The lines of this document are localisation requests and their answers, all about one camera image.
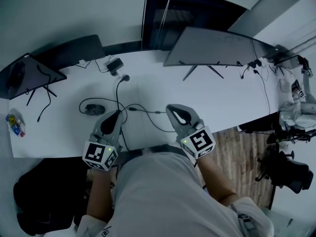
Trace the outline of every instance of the cable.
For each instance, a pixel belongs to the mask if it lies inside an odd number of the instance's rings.
[[[40,115],[39,115],[39,117],[38,117],[38,122],[39,122],[41,115],[43,114],[43,112],[45,111],[45,109],[46,109],[48,106],[50,106],[50,103],[51,103],[51,99],[50,99],[50,95],[49,95],[49,91],[48,91],[48,84],[50,83],[50,79],[51,79],[51,77],[50,77],[50,74],[46,74],[46,73],[44,73],[44,72],[40,69],[40,66],[39,66],[39,65],[37,65],[37,69],[38,69],[38,71],[40,71],[43,75],[45,75],[45,76],[48,76],[48,77],[49,77],[49,79],[48,79],[48,83],[47,83],[47,86],[46,86],[46,91],[47,91],[48,98],[49,98],[49,104],[48,104],[48,105],[46,105],[46,106],[45,106],[45,108],[44,108],[44,109],[42,110],[42,112],[40,113]]]
[[[267,66],[268,65],[264,61],[261,62],[261,75],[263,75],[262,69],[267,69],[267,72],[268,72],[267,79],[264,79],[265,81],[268,81],[269,76],[270,76],[270,73],[269,73],[269,70],[268,70]]]
[[[87,100],[90,100],[90,99],[103,99],[103,100],[108,100],[108,101],[111,101],[111,102],[115,102],[115,103],[116,103],[115,100],[108,99],[108,98],[104,98],[104,97],[90,97],[90,98],[86,98],[86,99],[82,100],[81,103],[79,104],[79,111],[80,111],[82,114],[85,114],[84,112],[81,111],[81,105],[82,105],[82,103],[83,103],[84,101],[87,101]],[[118,103],[119,103],[120,105],[122,105],[123,110],[125,110],[125,106],[124,106],[123,104],[121,104],[120,102],[118,102]],[[125,112],[126,112],[126,118],[125,118],[125,121],[123,122],[123,124],[125,124],[126,121],[127,121],[127,111],[125,111]]]
[[[145,112],[145,113],[154,113],[154,114],[162,114],[162,113],[167,113],[167,112],[160,112],[160,111],[155,111],[155,112],[149,112],[149,111],[144,111],[144,110],[139,110],[133,107],[128,108],[129,111],[139,111],[139,112]]]
[[[261,80],[262,80],[263,87],[264,87],[264,89],[265,89],[265,94],[266,94],[267,101],[268,101],[268,105],[269,105],[269,115],[270,115],[270,113],[271,113],[271,110],[270,110],[270,103],[269,103],[269,99],[268,99],[268,95],[267,95],[267,91],[266,91],[266,85],[265,85],[265,82],[263,81],[262,76],[259,74],[259,72],[258,72],[257,70],[255,70],[255,69],[254,69],[254,70],[253,70],[253,72],[254,72],[255,74],[258,74],[258,75],[260,76]]]
[[[159,26],[159,30],[158,30],[158,34],[157,34],[157,37],[156,37],[156,40],[155,40],[155,44],[154,44],[153,50],[156,47],[156,43],[157,43],[157,40],[158,40],[159,35],[160,35],[161,26],[162,26],[162,24],[164,25],[165,17],[167,15],[168,7],[169,7],[169,2],[170,2],[170,0],[168,0],[168,2],[166,4],[166,8],[164,9],[164,13],[163,13],[162,20],[161,20],[161,23],[160,23],[160,26]]]
[[[252,43],[252,46],[253,46],[253,51],[255,52],[256,58],[258,60],[258,56],[257,56],[256,50],[255,50],[255,45],[253,43],[253,39],[251,39],[251,43]]]
[[[243,74],[245,74],[246,70],[249,69],[250,65],[248,65],[248,67],[243,71],[242,76],[240,77],[241,79],[243,79]]]
[[[141,47],[140,50],[143,51],[143,40],[144,40],[144,25],[145,25],[145,12],[146,12],[146,7],[147,7],[147,0],[144,2],[144,9],[143,9],[143,21],[142,21],[142,42],[141,42]]]
[[[140,104],[130,104],[130,105],[126,106],[124,109],[127,109],[127,108],[130,107],[131,105],[138,105],[138,106],[140,106],[141,108],[143,108],[144,111],[146,112],[146,114],[147,114],[147,116],[148,116],[150,122],[154,125],[154,127],[156,127],[157,129],[159,129],[160,131],[163,131],[163,132],[176,132],[176,131],[165,131],[165,130],[161,129],[160,127],[156,126],[156,124],[155,124],[155,123],[152,121],[152,119],[150,118],[150,116],[149,116],[149,114],[148,114],[148,111],[145,109],[144,106],[142,106],[142,105],[140,105]]]
[[[75,66],[80,67],[80,68],[83,68],[83,69],[86,69],[86,68],[89,66],[90,62],[91,62],[91,61],[89,61],[88,64],[87,64],[85,67],[79,66],[79,65],[77,65],[77,64],[76,64]]]
[[[101,73],[106,73],[106,72],[109,72],[110,70],[106,70],[106,71],[101,71],[100,70],[100,67],[99,67],[99,64],[97,63],[97,60],[94,60],[95,61],[95,64],[98,66],[98,69]]]
[[[118,111],[119,111],[119,95],[118,95],[118,89],[119,89],[119,84],[122,82],[122,81],[129,81],[129,76],[123,76],[123,78],[118,82],[118,85],[117,85],[117,89],[116,89],[116,98],[117,98],[117,104],[118,104]],[[127,146],[127,143],[126,143],[126,140],[125,140],[125,136],[124,136],[124,132],[123,132],[123,129],[121,128],[121,133],[122,133],[122,137],[123,137],[123,141],[124,141],[124,144],[125,144],[125,147],[126,147],[126,150],[129,152],[129,148]]]
[[[118,89],[119,89],[119,84],[120,84],[121,82],[122,82],[122,81],[119,81],[119,82],[118,82],[117,89],[116,89],[116,92],[115,92],[115,96],[117,97],[118,110],[119,110],[119,96],[118,96]]]
[[[282,67],[282,68],[284,68],[286,71],[288,71],[291,77],[295,77],[289,68],[285,68],[285,67]]]

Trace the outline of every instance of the robotic hand controller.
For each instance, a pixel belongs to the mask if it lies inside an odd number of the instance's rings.
[[[195,110],[184,105],[167,105],[166,112],[178,134],[176,141],[195,159],[214,149],[214,137]]]
[[[195,110],[184,105],[167,105],[166,112],[178,134],[176,141],[195,159],[214,149],[214,137]],[[104,114],[85,143],[83,161],[90,167],[109,171],[122,150],[119,144],[122,125],[120,110]]]

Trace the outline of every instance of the wooden floor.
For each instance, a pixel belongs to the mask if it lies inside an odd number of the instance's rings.
[[[213,136],[216,141],[211,153],[213,159],[235,184],[238,194],[251,197],[259,207],[268,207],[272,194],[271,180],[255,181],[261,173],[257,158],[265,154],[268,135],[239,133],[234,127],[213,133]]]

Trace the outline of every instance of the person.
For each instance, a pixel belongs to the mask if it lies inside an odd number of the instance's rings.
[[[299,134],[299,137],[302,134],[313,136],[316,129],[316,99],[311,93],[307,71],[303,69],[302,73],[305,93],[304,101],[298,96],[301,88],[296,80],[292,85],[293,101],[285,102],[281,106],[280,111],[276,113],[239,125],[238,130],[247,133],[274,130],[280,137],[283,137],[284,134],[286,137],[287,135],[293,137],[296,134]]]
[[[183,150],[170,148],[138,156],[122,167],[114,209],[110,174],[95,169],[76,237],[274,236],[268,217],[249,197],[238,196],[211,153],[197,159],[207,193]]]

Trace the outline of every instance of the black cable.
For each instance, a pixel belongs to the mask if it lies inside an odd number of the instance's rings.
[[[256,55],[256,58],[258,60],[258,56],[257,56],[257,53],[256,53],[256,50],[255,50],[255,45],[253,43],[253,40],[251,39],[251,43],[252,43],[252,46],[253,46],[253,51],[255,52],[255,55]]]
[[[259,72],[258,72],[257,70],[253,70],[253,72],[254,72],[255,74],[258,74],[258,75],[260,76],[260,78],[261,78],[262,82],[263,82],[263,87],[264,87],[264,89],[265,89],[265,94],[266,94],[267,101],[268,101],[268,105],[269,105],[269,115],[270,115],[270,113],[271,113],[271,110],[270,110],[270,103],[269,103],[269,99],[268,99],[268,95],[267,95],[267,91],[266,91],[266,85],[265,85],[265,82],[263,81],[262,76],[259,74]]]
[[[107,73],[107,72],[110,72],[110,70],[107,70],[107,71],[101,71],[100,70],[100,67],[99,67],[99,64],[97,63],[97,60],[94,60],[95,61],[95,64],[98,66],[98,69],[101,73]]]
[[[86,69],[86,68],[89,66],[90,62],[91,62],[91,61],[89,61],[88,64],[87,64],[85,67],[79,66],[79,65],[77,65],[77,64],[76,64],[75,66],[80,67],[80,68],[83,68],[83,69]]]
[[[118,96],[118,89],[119,89],[119,84],[122,82],[123,80],[120,80],[119,82],[118,82],[118,85],[117,85],[117,89],[116,89],[116,98],[117,98],[117,104],[118,104],[118,111],[119,111],[119,96]],[[124,132],[123,132],[123,129],[121,128],[121,133],[122,133],[122,137],[123,137],[123,141],[124,141],[124,144],[125,144],[125,147],[126,147],[126,150],[129,152],[129,148],[128,148],[128,146],[127,146],[127,143],[126,143],[126,140],[125,140],[125,136],[124,136]]]
[[[152,119],[150,118],[150,116],[149,116],[147,110],[145,109],[145,107],[142,106],[142,105],[140,105],[140,104],[130,104],[130,105],[126,106],[126,107],[123,109],[123,111],[124,111],[125,109],[127,109],[128,107],[130,107],[131,105],[138,105],[138,106],[140,106],[141,108],[143,108],[144,111],[145,111],[145,113],[147,114],[147,116],[148,116],[150,122],[154,125],[154,127],[156,127],[157,129],[159,129],[160,131],[163,131],[163,132],[176,132],[176,131],[165,131],[165,130],[161,129],[160,127],[156,126],[156,124],[155,124],[155,123],[152,121]]]
[[[119,110],[119,96],[118,96],[118,89],[119,89],[119,84],[121,83],[122,81],[119,81],[118,84],[117,84],[117,89],[115,91],[115,95],[117,97],[117,104],[118,104],[118,110]]]
[[[241,75],[241,79],[243,79],[243,74],[245,74],[246,70],[249,69],[250,65],[248,65],[248,67],[243,71],[242,75]]]
[[[42,112],[40,113],[40,115],[39,115],[39,118],[38,118],[38,122],[39,122],[39,120],[40,120],[40,117],[41,117],[41,115],[42,115],[42,113],[45,111],[45,109],[48,107],[48,106],[50,106],[50,103],[51,103],[51,99],[50,99],[50,95],[49,95],[49,91],[48,91],[48,84],[50,83],[50,79],[51,79],[51,77],[50,77],[50,74],[46,74],[46,73],[44,73],[41,69],[40,69],[40,66],[39,65],[37,65],[37,69],[38,69],[38,71],[39,72],[41,72],[43,75],[45,75],[45,76],[48,76],[49,77],[49,79],[48,79],[48,83],[47,83],[47,86],[46,86],[46,91],[47,91],[47,94],[48,94],[48,98],[49,98],[49,104],[48,105],[46,105],[45,106],[45,108],[42,110]]]
[[[149,111],[144,111],[144,110],[139,110],[133,107],[128,108],[129,111],[138,111],[138,112],[145,112],[145,113],[154,113],[154,114],[162,114],[162,113],[167,113],[167,112],[160,112],[160,111],[155,111],[155,112],[149,112]]]

